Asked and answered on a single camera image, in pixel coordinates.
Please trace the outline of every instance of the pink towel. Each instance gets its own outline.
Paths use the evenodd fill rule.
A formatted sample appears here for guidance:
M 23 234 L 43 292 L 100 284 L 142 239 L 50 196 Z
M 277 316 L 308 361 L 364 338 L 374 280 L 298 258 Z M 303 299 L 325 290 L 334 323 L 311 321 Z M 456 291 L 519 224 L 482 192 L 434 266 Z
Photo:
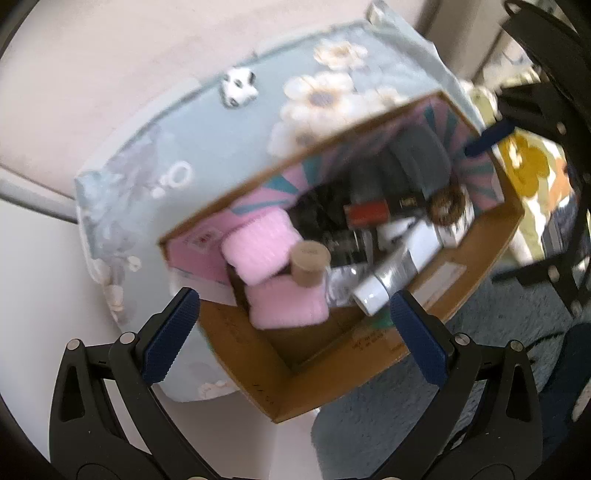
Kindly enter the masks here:
M 329 317 L 324 283 L 305 288 L 291 275 L 279 275 L 245 291 L 251 323 L 259 330 L 316 325 Z
M 222 254 L 246 285 L 256 285 L 285 267 L 301 240 L 287 212 L 273 208 L 224 238 Z

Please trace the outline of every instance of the brown cap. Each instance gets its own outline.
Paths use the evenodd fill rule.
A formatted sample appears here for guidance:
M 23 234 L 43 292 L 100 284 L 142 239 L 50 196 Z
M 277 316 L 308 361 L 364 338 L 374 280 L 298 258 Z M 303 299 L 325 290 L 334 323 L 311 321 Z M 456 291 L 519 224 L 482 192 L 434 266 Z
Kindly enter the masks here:
M 326 267 L 330 265 L 330 252 L 322 244 L 303 241 L 290 251 L 291 276 L 300 287 L 315 287 L 324 280 Z

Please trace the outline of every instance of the white ring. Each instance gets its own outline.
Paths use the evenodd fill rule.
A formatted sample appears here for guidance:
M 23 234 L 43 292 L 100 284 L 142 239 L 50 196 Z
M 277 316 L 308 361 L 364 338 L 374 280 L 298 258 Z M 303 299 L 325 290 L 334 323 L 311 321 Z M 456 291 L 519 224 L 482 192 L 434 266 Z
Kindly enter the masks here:
M 182 170 L 185 171 L 185 174 L 182 177 L 182 179 L 180 181 L 175 180 L 174 178 L 177 175 L 177 173 L 179 173 Z M 174 189 L 178 189 L 178 188 L 188 185 L 192 179 L 193 179 L 193 168 L 191 167 L 191 165 L 189 165 L 185 161 L 176 162 L 172 167 L 170 167 L 168 169 L 168 172 L 166 174 L 166 180 L 167 180 L 168 186 L 170 186 L 171 188 L 174 188 Z

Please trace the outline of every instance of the cardboard box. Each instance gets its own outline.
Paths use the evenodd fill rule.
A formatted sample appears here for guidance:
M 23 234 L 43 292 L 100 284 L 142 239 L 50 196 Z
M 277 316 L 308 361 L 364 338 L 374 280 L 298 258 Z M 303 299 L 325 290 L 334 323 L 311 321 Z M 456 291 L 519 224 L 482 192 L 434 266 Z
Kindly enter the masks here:
M 404 123 L 405 118 L 426 102 L 435 106 L 440 106 L 440 102 L 447 103 L 450 112 L 457 115 L 459 122 L 464 122 L 463 128 L 467 128 L 470 135 L 478 134 L 445 94 L 436 93 L 413 101 L 261 173 L 197 212 L 161 239 L 160 246 L 167 261 L 171 266 L 179 267 L 176 265 L 178 259 L 171 255 L 170 246 L 175 241 L 186 242 L 188 232 L 199 225 L 206 225 L 204 241 L 211 241 L 210 247 L 215 251 L 218 246 L 215 242 L 219 242 L 223 232 L 207 226 L 206 219 L 221 215 L 246 194 L 308 158 L 343 142 L 354 142 L 365 138 L 363 135 L 379 133 L 380 129 L 399 120 Z M 485 155 L 493 159 L 492 154 Z M 496 160 L 492 161 L 504 202 L 478 216 L 461 245 L 442 250 L 409 286 L 411 292 L 416 290 L 447 262 L 465 265 L 463 274 L 428 308 L 429 313 L 444 321 L 453 316 L 485 278 L 505 251 L 524 214 L 521 201 L 503 169 Z M 393 327 L 376 326 L 373 319 L 364 319 L 357 307 L 333 309 L 329 320 L 321 325 L 256 330 L 248 320 L 248 305 L 242 296 L 240 282 L 234 278 L 231 284 L 237 305 L 202 301 L 200 327 L 229 376 L 276 423 L 346 394 L 408 353 Z

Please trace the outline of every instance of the metal screw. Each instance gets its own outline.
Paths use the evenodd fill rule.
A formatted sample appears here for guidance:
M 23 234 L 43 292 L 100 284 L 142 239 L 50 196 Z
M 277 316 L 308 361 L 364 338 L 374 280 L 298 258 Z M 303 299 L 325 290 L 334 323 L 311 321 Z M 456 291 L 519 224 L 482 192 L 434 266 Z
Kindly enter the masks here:
M 516 352 L 521 352 L 523 350 L 523 343 L 521 343 L 519 340 L 512 340 L 509 345 Z
M 124 344 L 131 343 L 134 340 L 135 340 L 135 333 L 134 332 L 125 332 L 123 335 L 121 335 L 119 337 L 119 341 Z
M 573 315 L 575 317 L 578 317 L 579 315 L 581 315 L 583 313 L 583 307 L 581 306 L 581 304 L 578 300 L 574 300 L 570 304 L 570 311 L 573 312 Z
M 66 348 L 68 350 L 76 350 L 79 346 L 80 346 L 80 341 L 78 340 L 78 338 L 73 338 L 72 340 L 70 340 L 67 343 Z
M 466 346 L 468 343 L 470 343 L 470 337 L 468 337 L 468 335 L 465 333 L 458 333 L 453 339 L 458 345 Z
M 550 265 L 548 267 L 548 276 L 552 283 L 558 282 L 558 280 L 560 280 L 560 273 L 558 271 L 558 268 L 556 268 L 554 265 Z

